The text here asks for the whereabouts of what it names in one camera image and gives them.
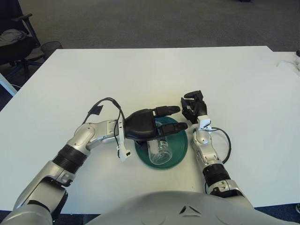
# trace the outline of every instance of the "black triangle logo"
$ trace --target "black triangle logo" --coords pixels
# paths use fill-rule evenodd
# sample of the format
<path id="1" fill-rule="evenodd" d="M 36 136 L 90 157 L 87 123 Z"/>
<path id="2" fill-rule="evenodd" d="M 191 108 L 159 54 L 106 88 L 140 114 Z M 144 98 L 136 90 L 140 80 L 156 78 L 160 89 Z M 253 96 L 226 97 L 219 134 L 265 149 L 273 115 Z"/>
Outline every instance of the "black triangle logo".
<path id="1" fill-rule="evenodd" d="M 197 209 L 195 209 L 195 207 L 192 207 L 190 205 L 183 206 L 183 208 L 179 214 L 181 214 L 182 217 L 201 217 L 202 216 L 202 213 L 200 211 L 198 211 Z"/>

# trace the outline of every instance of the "white cable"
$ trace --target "white cable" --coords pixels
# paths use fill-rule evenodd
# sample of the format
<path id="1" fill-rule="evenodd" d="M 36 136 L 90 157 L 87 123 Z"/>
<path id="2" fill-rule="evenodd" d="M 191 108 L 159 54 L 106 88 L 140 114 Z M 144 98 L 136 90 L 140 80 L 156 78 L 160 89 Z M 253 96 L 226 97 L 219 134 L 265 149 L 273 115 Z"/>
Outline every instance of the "white cable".
<path id="1" fill-rule="evenodd" d="M 291 63 L 291 64 L 293 64 L 293 65 L 297 66 L 297 63 L 290 62 L 290 61 L 287 61 L 287 60 L 281 60 L 281 61 L 280 61 L 280 62 L 277 64 L 277 67 L 279 67 L 279 66 L 280 66 L 280 64 L 281 64 L 282 62 Z"/>
<path id="2" fill-rule="evenodd" d="M 18 87 L 18 88 L 22 88 L 22 87 L 20 87 L 20 86 L 18 86 L 18 85 L 15 85 L 15 84 L 12 84 L 12 86 L 15 86 L 15 87 Z"/>

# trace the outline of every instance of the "clear glass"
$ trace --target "clear glass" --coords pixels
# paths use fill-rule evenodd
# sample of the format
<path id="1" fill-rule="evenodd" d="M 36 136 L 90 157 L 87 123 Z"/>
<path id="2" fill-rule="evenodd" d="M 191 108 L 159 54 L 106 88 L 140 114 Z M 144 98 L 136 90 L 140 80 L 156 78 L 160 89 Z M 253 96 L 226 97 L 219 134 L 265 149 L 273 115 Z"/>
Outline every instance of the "clear glass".
<path id="1" fill-rule="evenodd" d="M 161 123 L 156 122 L 156 126 L 160 127 Z M 166 137 L 158 140 L 148 141 L 148 153 L 151 163 L 162 165 L 172 158 L 172 151 L 168 145 Z"/>

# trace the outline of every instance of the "white table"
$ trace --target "white table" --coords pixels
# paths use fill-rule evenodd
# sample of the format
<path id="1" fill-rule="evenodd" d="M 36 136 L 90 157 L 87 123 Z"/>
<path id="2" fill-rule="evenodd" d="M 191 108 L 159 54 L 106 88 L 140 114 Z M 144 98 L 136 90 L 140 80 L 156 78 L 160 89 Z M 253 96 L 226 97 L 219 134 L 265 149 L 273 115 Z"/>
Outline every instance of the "white table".
<path id="1" fill-rule="evenodd" d="M 276 67 L 278 57 L 265 46 L 57 50 L 0 112 L 0 209 L 12 209 L 99 99 L 115 98 L 129 116 L 180 105 L 180 97 L 194 90 L 202 91 L 212 125 L 230 135 L 232 155 L 225 167 L 250 202 L 300 202 L 300 78 Z M 106 103 L 90 121 L 117 114 Z M 180 113 L 173 118 L 186 121 Z M 214 134 L 213 142 L 224 157 L 225 138 Z M 133 142 L 126 146 L 133 149 Z M 144 193 L 202 192 L 203 179 L 190 147 L 179 165 L 157 171 L 135 151 L 120 162 L 110 143 L 92 151 L 67 190 L 63 213 L 98 214 Z"/>

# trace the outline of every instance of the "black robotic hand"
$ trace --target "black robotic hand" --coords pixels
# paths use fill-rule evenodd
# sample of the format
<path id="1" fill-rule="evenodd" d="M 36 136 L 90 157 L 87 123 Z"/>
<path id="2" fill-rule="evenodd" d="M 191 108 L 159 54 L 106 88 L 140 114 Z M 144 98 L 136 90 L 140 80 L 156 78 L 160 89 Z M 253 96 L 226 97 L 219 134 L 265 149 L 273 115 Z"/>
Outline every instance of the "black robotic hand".
<path id="1" fill-rule="evenodd" d="M 198 116 L 207 115 L 207 107 L 205 102 L 203 101 L 203 95 L 200 90 L 185 94 L 184 98 L 181 98 L 181 105 L 182 114 L 193 124 L 198 123 Z"/>
<path id="2" fill-rule="evenodd" d="M 186 123 L 170 123 L 156 126 L 155 118 L 180 112 L 178 106 L 161 106 L 155 109 L 142 109 L 125 119 L 125 137 L 139 142 L 158 139 L 187 129 Z"/>

